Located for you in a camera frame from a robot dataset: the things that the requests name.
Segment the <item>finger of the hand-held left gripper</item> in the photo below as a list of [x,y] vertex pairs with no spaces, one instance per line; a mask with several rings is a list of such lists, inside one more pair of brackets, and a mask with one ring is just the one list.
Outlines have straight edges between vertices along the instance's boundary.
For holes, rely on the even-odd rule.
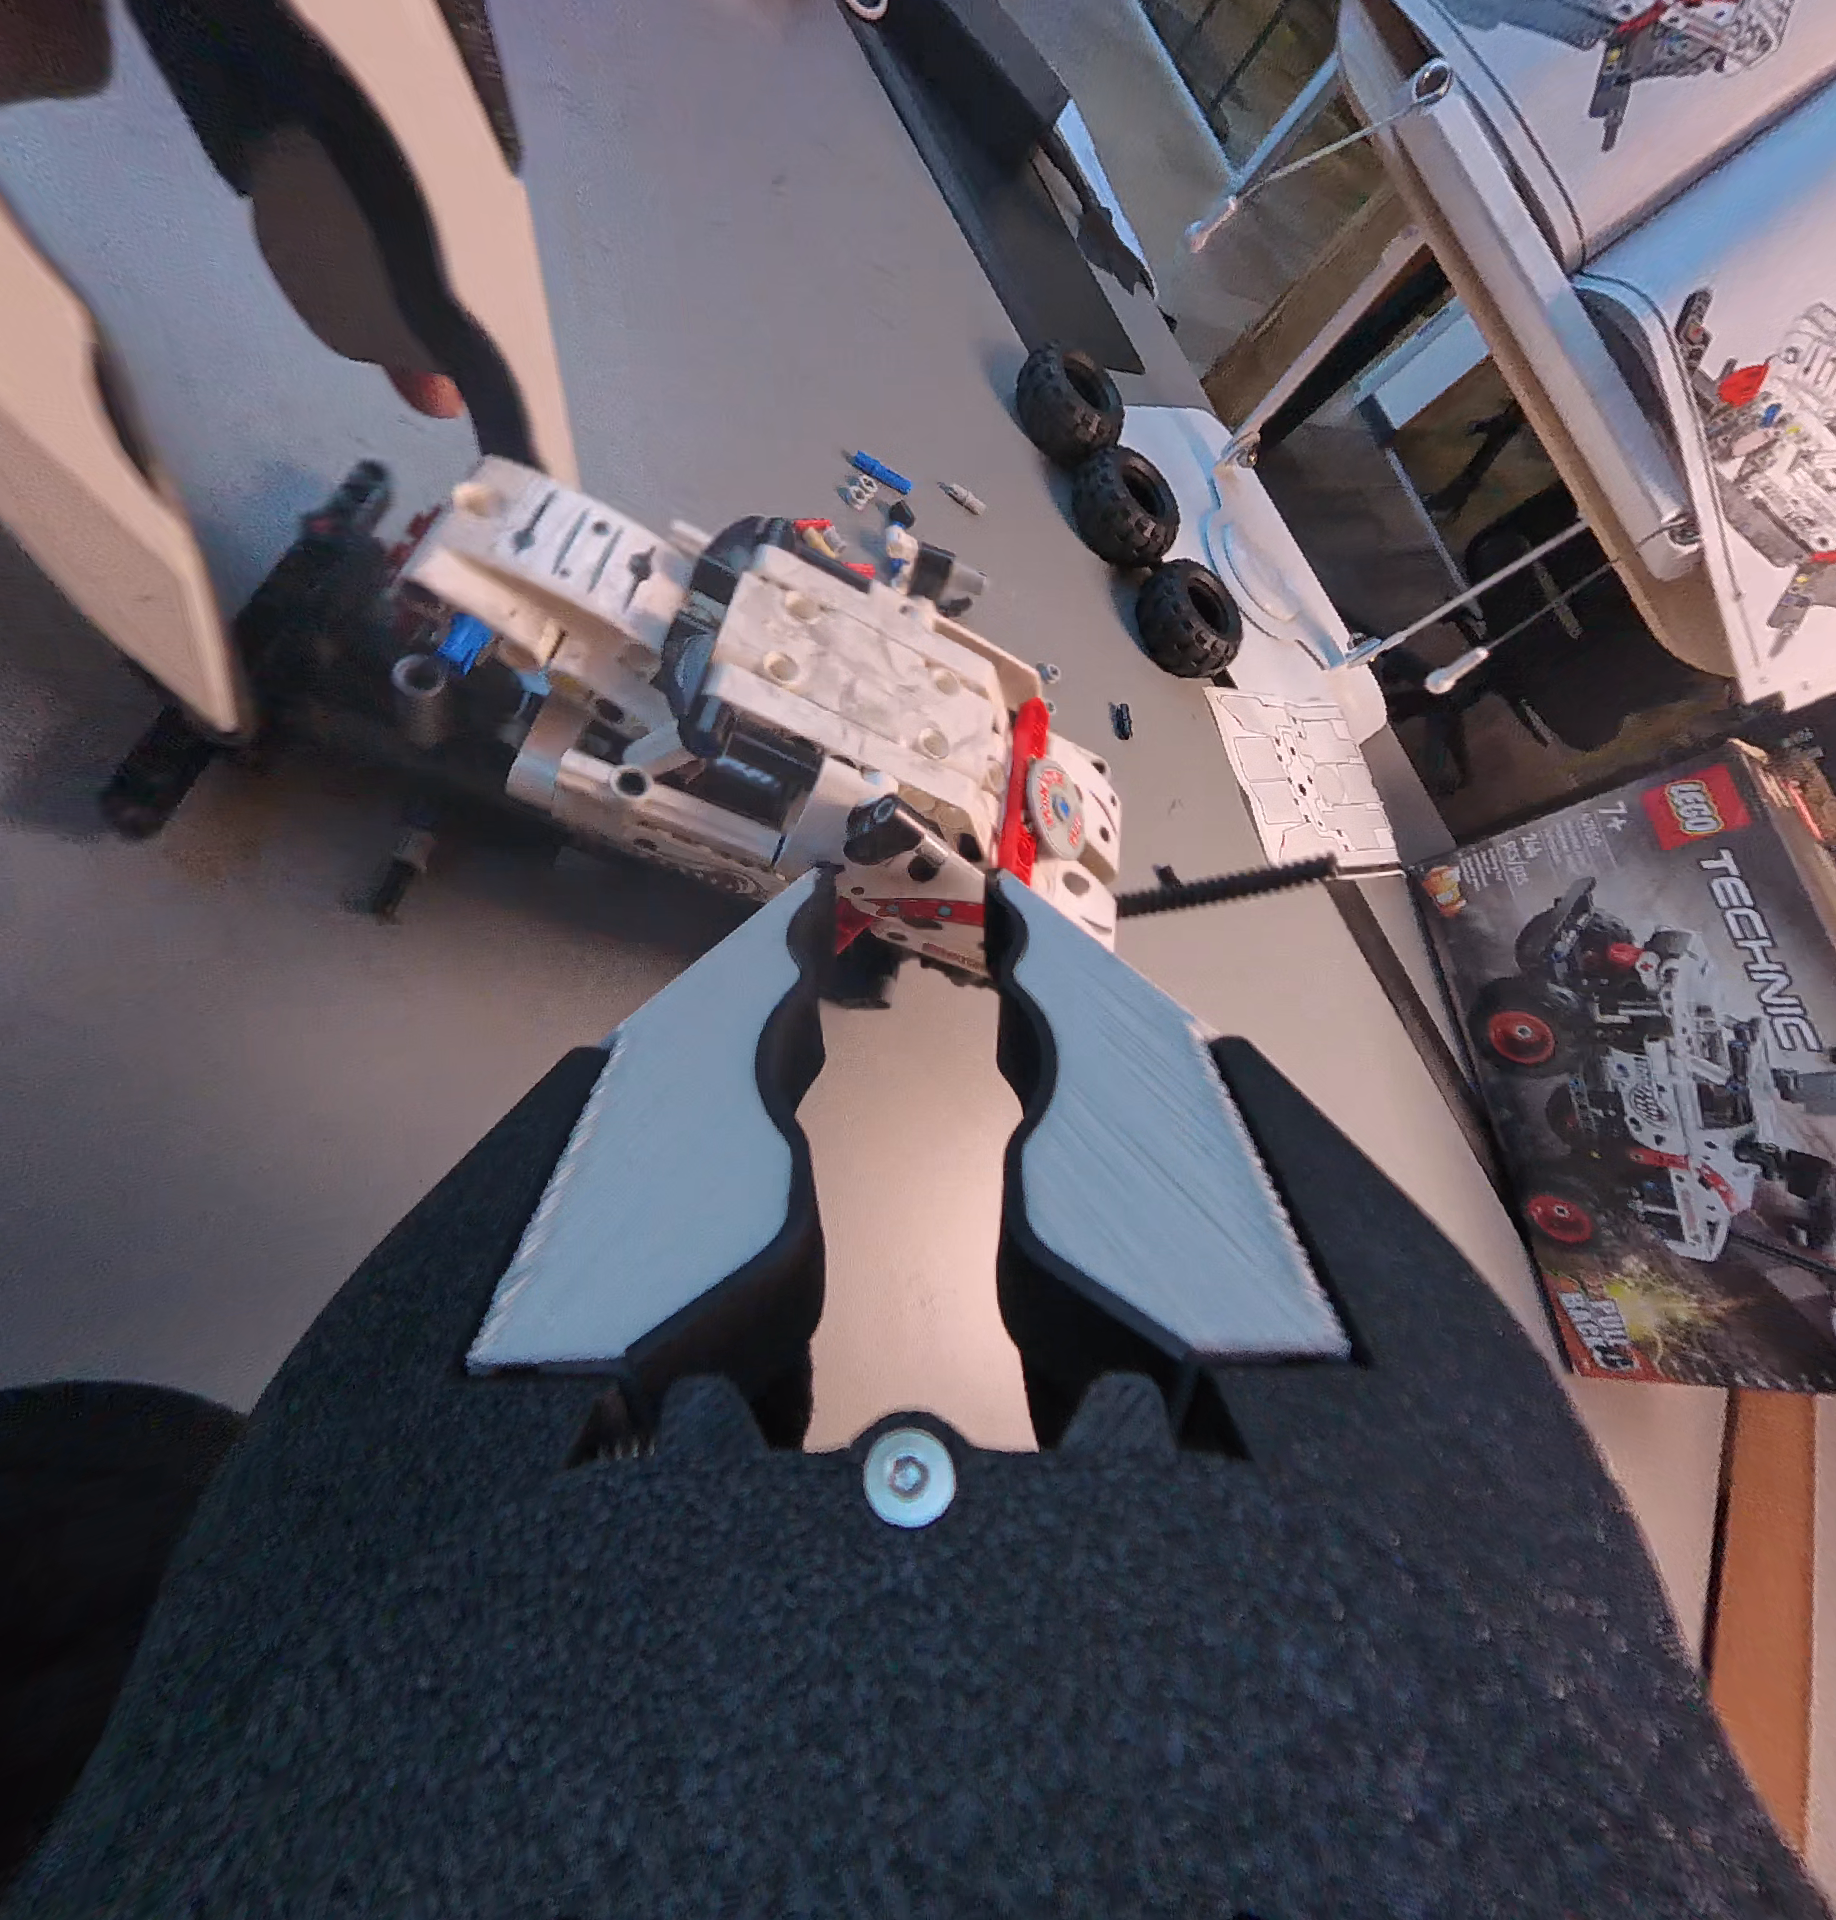
[[380,119],[430,232],[438,277],[472,323],[484,372],[456,372],[487,452],[579,479],[546,281],[515,137],[497,88],[468,56],[497,67],[489,23],[470,5],[290,2],[285,12],[354,83]]
[[0,523],[203,730],[255,719],[180,492],[126,438],[120,364],[0,192]]

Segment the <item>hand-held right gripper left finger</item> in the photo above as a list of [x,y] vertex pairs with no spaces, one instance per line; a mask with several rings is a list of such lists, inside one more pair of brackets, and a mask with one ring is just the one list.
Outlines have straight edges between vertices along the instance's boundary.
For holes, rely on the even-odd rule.
[[470,1347],[475,1381],[685,1378],[809,1403],[828,1294],[800,1109],[828,1063],[829,877],[801,877],[628,1016]]

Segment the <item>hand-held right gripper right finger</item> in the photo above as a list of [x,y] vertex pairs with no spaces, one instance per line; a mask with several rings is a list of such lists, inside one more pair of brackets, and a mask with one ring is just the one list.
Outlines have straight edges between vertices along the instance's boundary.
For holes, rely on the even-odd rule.
[[996,1285],[1026,1370],[1351,1356],[1193,1013],[1012,874],[988,896],[988,953],[1019,1103]]

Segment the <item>black knobby lego tire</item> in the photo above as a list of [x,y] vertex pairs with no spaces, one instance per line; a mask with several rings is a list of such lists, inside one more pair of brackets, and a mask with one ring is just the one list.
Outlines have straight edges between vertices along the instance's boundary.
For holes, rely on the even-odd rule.
[[1230,589],[1212,568],[1192,560],[1151,571],[1133,603],[1133,627],[1147,659],[1193,682],[1223,672],[1242,642],[1242,614]]
[[1074,469],[1069,508],[1084,546],[1123,571],[1162,565],[1179,535],[1180,508],[1165,474],[1125,445],[1096,451]]
[[1125,406],[1113,372],[1069,346],[1038,346],[1016,377],[1016,418],[1051,468],[1072,472],[1123,438]]

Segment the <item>white lego vehicle model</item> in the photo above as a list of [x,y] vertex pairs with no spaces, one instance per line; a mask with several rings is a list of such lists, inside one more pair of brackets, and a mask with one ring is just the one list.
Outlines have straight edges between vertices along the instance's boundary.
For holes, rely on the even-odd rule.
[[1101,948],[1132,917],[1330,881],[1337,858],[1119,896],[1107,762],[1051,729],[1043,678],[979,637],[974,584],[907,543],[892,581],[829,521],[667,533],[489,457],[388,545],[386,468],[306,514],[225,637],[242,718],[169,707],[101,799],[163,830],[229,741],[318,733],[426,803],[537,823],[734,901],[836,882],[829,993],[883,1006],[913,958],[990,981],[986,901],[1012,877]]

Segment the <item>lego sticker sheet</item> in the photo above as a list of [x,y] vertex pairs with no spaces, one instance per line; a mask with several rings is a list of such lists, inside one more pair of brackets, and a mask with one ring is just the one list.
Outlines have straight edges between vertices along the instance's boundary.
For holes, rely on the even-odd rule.
[[1225,685],[1204,688],[1204,699],[1269,866],[1400,871],[1385,799],[1342,707]]

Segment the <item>lego set box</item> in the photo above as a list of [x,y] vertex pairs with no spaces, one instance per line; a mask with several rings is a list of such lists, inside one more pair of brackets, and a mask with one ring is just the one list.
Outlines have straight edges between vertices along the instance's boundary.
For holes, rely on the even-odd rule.
[[1836,859],[1770,754],[1408,877],[1570,1370],[1836,1394]]

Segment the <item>cluster of small lego pieces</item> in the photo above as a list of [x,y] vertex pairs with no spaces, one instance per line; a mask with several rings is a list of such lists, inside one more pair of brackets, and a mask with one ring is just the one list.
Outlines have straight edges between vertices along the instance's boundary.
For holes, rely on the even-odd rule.
[[986,575],[954,549],[921,537],[910,504],[913,483],[896,468],[866,451],[846,455],[851,477],[842,494],[855,511],[883,508],[883,577],[907,597],[930,599],[938,609],[978,599],[986,592]]

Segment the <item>lego instruction booklet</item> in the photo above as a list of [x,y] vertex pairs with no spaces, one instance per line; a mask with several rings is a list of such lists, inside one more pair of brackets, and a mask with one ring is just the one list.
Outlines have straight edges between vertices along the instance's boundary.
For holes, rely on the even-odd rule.
[[1836,2],[1340,5],[1337,56],[1661,644],[1836,695]]

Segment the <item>person's left hand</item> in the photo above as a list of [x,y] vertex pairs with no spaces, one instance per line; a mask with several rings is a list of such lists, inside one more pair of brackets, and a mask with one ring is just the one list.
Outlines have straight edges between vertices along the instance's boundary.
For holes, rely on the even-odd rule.
[[259,252],[306,327],[346,359],[377,367],[414,414],[462,421],[464,396],[408,321],[377,233],[319,137],[303,127],[262,136],[249,201]]

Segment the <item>white book stand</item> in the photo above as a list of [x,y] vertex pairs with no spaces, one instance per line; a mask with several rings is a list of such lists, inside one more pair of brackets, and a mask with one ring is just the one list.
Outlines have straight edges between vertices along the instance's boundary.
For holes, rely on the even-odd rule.
[[[1283,115],[1273,140],[1288,141],[1302,131],[1309,114],[1335,89],[1348,97],[1337,47]],[[1355,112],[1362,124],[1360,137],[1375,143],[1365,118],[1356,108]],[[1298,393],[1326,400],[1342,386],[1355,386],[1375,425],[1393,428],[1404,421],[1393,388],[1408,374],[1431,374],[1418,393],[1421,398],[1431,398],[1453,386],[1465,362],[1487,359],[1506,386],[1386,169],[1385,179],[1404,207],[1400,229],[1343,295],[1340,317],[1302,346],[1283,372],[1271,374],[1260,396],[1240,402],[1230,426],[1222,426],[1204,408],[1190,412],[1145,406],[1125,416],[1128,441],[1165,472],[1179,500],[1183,526],[1171,554],[1212,568],[1242,614],[1242,633],[1264,639],[1264,655],[1242,663],[1239,684],[1335,701],[1351,718],[1358,737],[1373,733],[1385,719],[1373,663],[1417,634],[1436,625],[1454,625],[1467,634],[1464,653],[1425,678],[1426,692],[1446,697],[1498,655],[1514,653],[1521,637],[1540,624],[1580,627],[1570,606],[1584,589],[1606,581],[1626,589],[1556,472],[1572,505],[1553,533],[1527,537],[1525,549],[1508,562],[1478,563],[1477,573],[1459,571],[1454,593],[1404,624],[1366,625],[1337,610],[1309,549],[1269,500],[1257,459],[1267,430],[1294,421]],[[1524,421],[1546,455],[1508,386],[1506,393],[1514,418]],[[1629,589],[1626,597],[1646,634],[1672,653],[1653,637]],[[1716,678],[1745,699],[1732,678]]]

